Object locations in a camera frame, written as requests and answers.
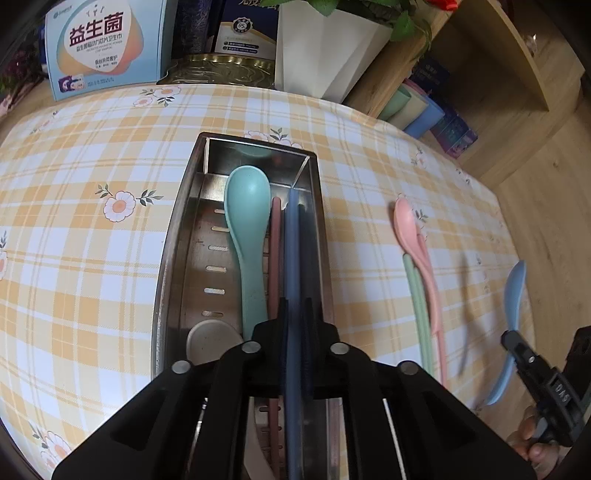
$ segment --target human hand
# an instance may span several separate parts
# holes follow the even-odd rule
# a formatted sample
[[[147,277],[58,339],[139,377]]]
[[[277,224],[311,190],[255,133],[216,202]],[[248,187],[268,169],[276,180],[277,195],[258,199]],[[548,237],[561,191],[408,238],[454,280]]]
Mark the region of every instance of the human hand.
[[[538,480],[546,478],[558,462],[559,445],[535,443],[530,446],[531,438],[537,425],[538,413],[534,407],[527,407],[523,420],[516,432],[507,438],[507,443],[519,453],[524,460],[531,461]]]

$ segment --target box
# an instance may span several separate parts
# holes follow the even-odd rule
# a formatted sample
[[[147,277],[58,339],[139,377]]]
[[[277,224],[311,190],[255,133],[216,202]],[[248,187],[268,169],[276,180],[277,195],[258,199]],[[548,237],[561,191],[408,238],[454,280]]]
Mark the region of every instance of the box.
[[[431,133],[447,155],[458,158],[478,140],[478,134],[446,102],[437,98],[437,104],[445,116],[431,129]]]
[[[275,60],[277,7],[259,7],[259,0],[226,0],[217,31],[216,53]]]
[[[418,61],[409,79],[425,90],[428,95],[431,95],[447,82],[449,72],[437,60],[427,54]]]
[[[156,82],[170,62],[177,0],[65,0],[46,15],[53,97]]]

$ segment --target purple box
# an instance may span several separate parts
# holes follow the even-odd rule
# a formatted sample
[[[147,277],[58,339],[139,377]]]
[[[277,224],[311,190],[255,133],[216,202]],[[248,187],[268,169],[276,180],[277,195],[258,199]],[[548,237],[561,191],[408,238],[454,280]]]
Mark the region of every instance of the purple box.
[[[478,134],[451,106],[441,99],[437,99],[437,103],[445,112],[445,116],[431,129],[431,133],[446,154],[458,158],[478,139]]]

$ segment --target red flower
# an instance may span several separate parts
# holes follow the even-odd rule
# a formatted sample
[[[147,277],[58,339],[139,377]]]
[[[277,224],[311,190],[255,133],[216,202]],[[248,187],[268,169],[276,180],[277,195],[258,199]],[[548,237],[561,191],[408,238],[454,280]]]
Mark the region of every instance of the red flower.
[[[456,0],[425,0],[429,5],[437,7],[441,10],[445,10],[447,12],[453,12],[457,10],[457,1]]]

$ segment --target tablecloth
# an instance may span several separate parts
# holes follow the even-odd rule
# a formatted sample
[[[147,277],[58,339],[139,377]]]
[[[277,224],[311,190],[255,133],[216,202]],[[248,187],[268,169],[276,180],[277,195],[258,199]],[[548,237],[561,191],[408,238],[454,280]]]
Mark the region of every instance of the tablecloth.
[[[104,90],[24,118],[0,147],[0,417],[42,476],[150,380],[163,244],[202,131],[316,152],[341,339],[388,364],[420,361],[388,209],[405,196],[441,290],[449,388],[471,407],[486,395],[517,261],[489,190],[391,125],[323,100]],[[533,341],[527,295],[521,321]]]

